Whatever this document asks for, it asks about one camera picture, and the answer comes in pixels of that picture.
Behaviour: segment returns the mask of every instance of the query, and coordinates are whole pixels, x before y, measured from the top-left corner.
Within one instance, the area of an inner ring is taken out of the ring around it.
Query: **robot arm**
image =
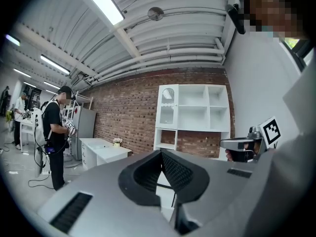
[[[221,140],[220,146],[230,151],[233,161],[257,161],[260,155],[266,152],[271,145],[275,145],[280,137],[276,118],[272,117],[259,126],[251,127],[247,137]],[[254,150],[255,143],[260,145],[257,152]]]

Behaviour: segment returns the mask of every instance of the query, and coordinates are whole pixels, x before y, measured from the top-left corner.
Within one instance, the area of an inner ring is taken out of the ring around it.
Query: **person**
[[[44,136],[48,139],[45,150],[49,155],[51,179],[53,187],[57,191],[65,184],[64,181],[64,155],[67,146],[65,135],[69,129],[62,125],[60,105],[69,104],[72,98],[72,91],[69,87],[63,86],[57,92],[57,103],[48,103],[43,114]]]
[[[24,110],[26,111],[28,109],[28,105],[29,105],[29,99],[30,99],[30,95],[27,95],[26,96],[26,99],[25,99],[25,107],[24,107]]]
[[[309,3],[300,0],[239,0],[243,6],[242,18],[249,21],[250,31],[269,30],[275,37],[309,39],[315,46],[315,32],[309,22]],[[260,145],[254,148],[257,154]],[[225,150],[228,161],[233,161],[229,150]]]
[[[15,147],[18,150],[21,150],[20,145],[20,122],[23,119],[23,114],[25,114],[25,102],[26,93],[23,92],[21,96],[16,100],[15,107],[14,107],[14,143]]]
[[[4,91],[1,94],[1,115],[5,116],[6,106],[8,104],[8,98],[9,98],[9,86],[5,87]]]
[[[40,108],[40,100],[36,101],[35,107]]]

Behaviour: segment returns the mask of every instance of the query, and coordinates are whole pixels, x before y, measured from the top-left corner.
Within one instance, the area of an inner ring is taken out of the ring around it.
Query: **ceiling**
[[[45,79],[57,86],[72,86],[75,90],[98,84],[93,76],[99,77],[98,80],[107,77],[104,81],[109,81],[157,69],[220,68],[223,64],[235,30],[226,17],[225,6],[236,0],[113,1],[125,17],[115,26],[109,24],[91,0],[30,1],[9,33],[21,44],[16,46],[6,41],[1,55],[4,64],[31,75],[25,81],[42,88],[49,89],[43,84]],[[152,7],[164,11],[163,19],[152,21],[148,18],[148,10]],[[220,49],[215,38],[220,40],[224,53],[205,52],[205,48]],[[179,54],[155,55],[175,49],[181,49]],[[42,54],[70,74],[42,61]],[[217,61],[212,61],[214,56],[219,57]]]

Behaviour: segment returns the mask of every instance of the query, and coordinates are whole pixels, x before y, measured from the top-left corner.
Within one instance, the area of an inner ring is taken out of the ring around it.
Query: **hand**
[[[74,127],[68,128],[69,135],[75,135],[77,133],[76,129]]]
[[[254,147],[253,147],[253,151],[254,151],[255,154],[258,154],[258,153],[259,153],[260,145],[261,145],[261,141],[260,141],[260,142],[255,142],[255,145],[254,145]],[[248,143],[245,143],[245,144],[243,145],[243,148],[244,148],[244,149],[247,149],[248,146],[249,146],[249,144],[248,144]],[[233,161],[231,152],[230,152],[228,149],[225,150],[225,153],[226,153],[226,158],[228,159],[228,161]]]

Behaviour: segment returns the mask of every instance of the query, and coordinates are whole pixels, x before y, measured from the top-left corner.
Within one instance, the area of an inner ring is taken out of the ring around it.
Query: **gray floor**
[[[3,146],[4,143],[11,143],[14,141],[13,133],[7,129],[7,123],[4,122],[3,118],[0,118],[0,148],[8,150]],[[6,145],[9,147],[8,152],[3,152],[0,156],[0,162],[3,166],[4,177],[7,181],[8,186],[11,188],[13,197],[16,198],[17,202],[24,206],[26,209],[30,209],[34,212],[41,207],[56,191],[48,189],[43,186],[30,188],[28,181],[31,179],[42,180],[48,177],[48,175],[40,175],[35,178],[35,166],[34,162],[34,144],[32,142],[29,145],[23,147],[24,154],[20,150],[17,150],[14,144]],[[72,158],[71,161],[65,162],[64,166],[73,166],[80,161],[75,161]],[[43,173],[49,170],[49,163],[47,162],[46,167],[43,169]],[[76,167],[64,168],[64,179],[66,182],[75,180],[83,172],[82,164]],[[35,185],[46,185],[53,187],[51,176],[45,181],[32,181],[30,186]]]

